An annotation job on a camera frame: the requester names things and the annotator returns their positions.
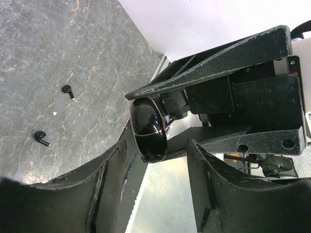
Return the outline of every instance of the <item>white strip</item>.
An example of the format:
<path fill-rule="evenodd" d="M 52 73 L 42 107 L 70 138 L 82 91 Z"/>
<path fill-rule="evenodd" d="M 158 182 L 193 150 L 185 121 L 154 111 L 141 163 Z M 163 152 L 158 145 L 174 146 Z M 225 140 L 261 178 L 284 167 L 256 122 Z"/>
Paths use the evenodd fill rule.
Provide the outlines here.
<path fill-rule="evenodd" d="M 142 194 L 144 193 L 144 190 L 145 190 L 145 187 L 147 185 L 147 181 L 148 181 L 148 178 L 149 178 L 149 175 L 150 175 L 150 172 L 151 172 L 151 167 L 152 167 L 152 164 L 148 164 L 147 165 L 147 169 L 146 169 L 144 178 L 142 179 L 142 182 L 141 182 L 141 185 L 140 185 L 140 189 L 139 189 L 138 195 L 136 197 L 134 208 L 132 210 L 130 219 L 128 221 L 125 233 L 131 233 L 131 230 L 132 230 L 132 227 L 133 227 L 133 223 L 134 223 L 134 220 L 135 220 L 135 216 L 136 216 L 136 213 L 137 213 L 137 210 L 138 210 L 141 198 L 142 198 Z"/>

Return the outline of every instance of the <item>earbud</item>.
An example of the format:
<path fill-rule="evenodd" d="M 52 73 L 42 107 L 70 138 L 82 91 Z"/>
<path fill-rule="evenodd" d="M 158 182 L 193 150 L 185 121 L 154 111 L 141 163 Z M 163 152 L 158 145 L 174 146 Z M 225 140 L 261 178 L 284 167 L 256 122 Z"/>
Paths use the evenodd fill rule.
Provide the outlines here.
<path fill-rule="evenodd" d="M 44 140 L 42 140 L 47 134 L 43 131 L 38 131 L 35 133 L 35 140 L 45 146 L 49 146 L 50 144 Z"/>
<path fill-rule="evenodd" d="M 148 163 L 162 161 L 166 157 L 167 138 L 161 113 L 150 98 L 135 100 L 131 105 L 131 126 L 142 156 Z"/>
<path fill-rule="evenodd" d="M 69 93 L 69 95 L 70 95 L 70 97 L 71 97 L 72 100 L 75 99 L 75 98 L 74 98 L 74 95 L 73 95 L 73 92 L 72 92 L 72 89 L 71 89 L 71 86 L 69 86 L 69 85 L 63 86 L 62 91 L 63 91 L 64 93 Z"/>

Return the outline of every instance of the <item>gray marble surface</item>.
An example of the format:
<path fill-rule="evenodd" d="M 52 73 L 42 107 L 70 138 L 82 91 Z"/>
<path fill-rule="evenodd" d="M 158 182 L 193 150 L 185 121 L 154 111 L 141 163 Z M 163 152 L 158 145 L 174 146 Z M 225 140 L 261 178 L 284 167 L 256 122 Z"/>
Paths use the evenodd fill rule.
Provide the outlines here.
<path fill-rule="evenodd" d="M 158 62 L 117 0 L 0 0 L 0 175 L 46 182 L 99 156 Z"/>

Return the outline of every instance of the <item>round hole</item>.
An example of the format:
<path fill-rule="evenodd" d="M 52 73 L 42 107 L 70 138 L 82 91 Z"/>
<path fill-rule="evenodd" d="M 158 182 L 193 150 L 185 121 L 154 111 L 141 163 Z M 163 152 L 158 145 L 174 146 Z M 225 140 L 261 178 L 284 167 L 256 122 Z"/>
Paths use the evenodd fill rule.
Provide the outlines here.
<path fill-rule="evenodd" d="M 282 142 L 282 146 L 285 148 L 285 149 L 292 149 L 294 148 L 295 146 L 295 142 L 291 139 L 285 139 L 283 142 Z"/>
<path fill-rule="evenodd" d="M 53 180 L 51 180 L 51 183 L 60 183 L 60 182 L 63 182 L 65 181 L 67 178 L 65 177 L 57 177 L 57 178 L 54 178 Z"/>
<path fill-rule="evenodd" d="M 241 145 L 238 145 L 237 148 L 235 149 L 238 153 L 245 153 L 248 151 L 248 146 L 247 145 L 244 145 L 244 144 L 241 144 Z"/>

